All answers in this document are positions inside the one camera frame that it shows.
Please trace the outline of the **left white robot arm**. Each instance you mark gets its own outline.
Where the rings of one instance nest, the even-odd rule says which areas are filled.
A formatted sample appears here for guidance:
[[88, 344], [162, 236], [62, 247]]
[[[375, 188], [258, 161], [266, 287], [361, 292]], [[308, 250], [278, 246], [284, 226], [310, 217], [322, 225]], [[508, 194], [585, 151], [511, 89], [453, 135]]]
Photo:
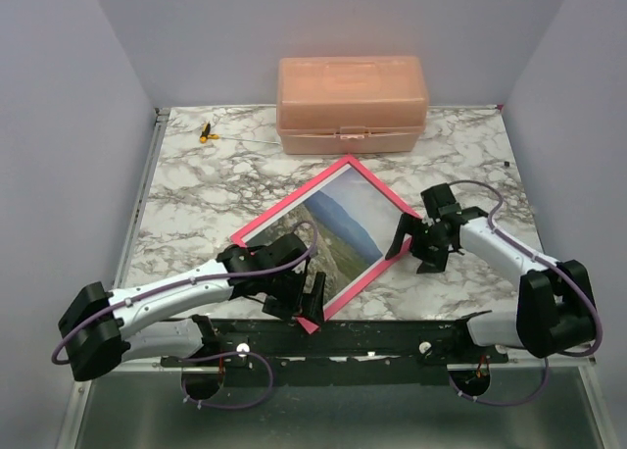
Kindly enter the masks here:
[[103, 376], [126, 360], [140, 359], [155, 347], [160, 355], [209, 364], [217, 353], [216, 340], [191, 333], [184, 344], [162, 328], [173, 316], [204, 305], [238, 298], [265, 296], [265, 314], [285, 322], [323, 321], [325, 275], [316, 275], [305, 289], [308, 267], [317, 247], [296, 232], [273, 242], [245, 247], [232, 244], [214, 259], [191, 271], [133, 288], [105, 290], [99, 282], [84, 286], [59, 320], [61, 341], [51, 361], [70, 366], [77, 381]]

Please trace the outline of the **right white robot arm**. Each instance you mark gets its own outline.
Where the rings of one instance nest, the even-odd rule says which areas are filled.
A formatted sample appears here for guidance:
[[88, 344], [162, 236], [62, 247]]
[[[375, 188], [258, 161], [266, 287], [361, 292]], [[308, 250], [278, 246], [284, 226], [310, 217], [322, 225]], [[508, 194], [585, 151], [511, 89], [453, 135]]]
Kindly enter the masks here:
[[470, 253], [487, 263], [517, 292], [512, 312], [483, 312], [463, 319], [451, 350], [470, 363], [486, 347], [523, 349], [537, 358], [553, 354], [587, 357], [603, 342], [588, 271], [576, 260], [560, 261], [505, 232], [490, 211], [463, 208], [448, 183], [421, 193], [427, 217], [400, 216], [391, 246], [392, 259], [404, 246], [419, 260], [421, 274], [441, 273], [453, 253]]

